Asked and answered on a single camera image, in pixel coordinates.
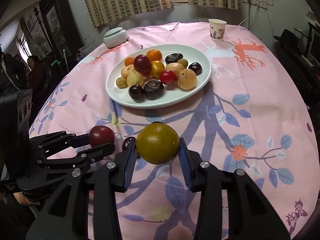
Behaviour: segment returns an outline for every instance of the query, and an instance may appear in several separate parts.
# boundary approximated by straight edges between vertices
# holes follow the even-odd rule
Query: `orange flower print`
[[[230,153],[232,155],[232,158],[241,161],[245,160],[244,156],[247,156],[247,149],[244,149],[242,145],[235,145],[235,147],[232,149],[234,152]]]

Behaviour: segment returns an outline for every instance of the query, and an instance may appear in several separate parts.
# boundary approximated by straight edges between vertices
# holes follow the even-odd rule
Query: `light tan fruit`
[[[127,84],[129,87],[131,87],[133,85],[142,86],[143,81],[144,81],[143,76],[137,71],[131,71],[128,75],[128,78],[127,78]]]
[[[197,84],[197,76],[191,69],[181,70],[177,77],[178,86],[184,90],[194,88]]]
[[[124,67],[122,70],[121,70],[121,76],[124,77],[125,79],[128,78],[128,75],[131,71],[134,70],[134,67],[133,65],[129,65],[127,67]]]
[[[176,75],[178,75],[179,72],[184,69],[184,66],[180,63],[170,63],[165,67],[165,69],[172,70]]]
[[[179,59],[177,63],[180,63],[181,65],[183,65],[184,68],[187,68],[189,65],[189,62],[185,58]]]
[[[125,88],[128,86],[127,80],[124,77],[120,77],[116,80],[116,85],[119,88]]]

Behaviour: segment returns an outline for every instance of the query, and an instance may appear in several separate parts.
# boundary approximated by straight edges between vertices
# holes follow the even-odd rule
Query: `blue gripper pad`
[[[180,149],[179,149],[179,161],[184,177],[184,181],[186,183],[186,186],[189,188],[190,191],[193,189],[193,183],[192,183],[192,170],[190,167],[190,163],[186,154],[186,151],[188,151],[184,141],[181,141],[180,139]]]
[[[132,175],[134,171],[134,166],[136,164],[137,159],[137,149],[136,149],[136,142],[134,141],[131,145],[131,147],[128,149],[130,151],[127,164],[124,169],[124,183],[123,188],[125,191],[128,190],[128,187],[130,187]]]

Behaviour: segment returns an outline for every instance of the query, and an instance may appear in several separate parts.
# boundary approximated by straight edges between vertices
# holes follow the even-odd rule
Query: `camera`
[[[31,113],[32,89],[0,98],[0,191],[20,192],[17,178],[30,156],[28,120]]]

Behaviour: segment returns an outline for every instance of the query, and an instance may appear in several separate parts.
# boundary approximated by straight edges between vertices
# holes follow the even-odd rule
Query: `red cherry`
[[[96,147],[104,143],[114,143],[115,134],[109,127],[97,125],[90,130],[89,143],[91,147]]]
[[[162,71],[159,75],[162,84],[170,85],[177,80],[176,74],[169,69]]]

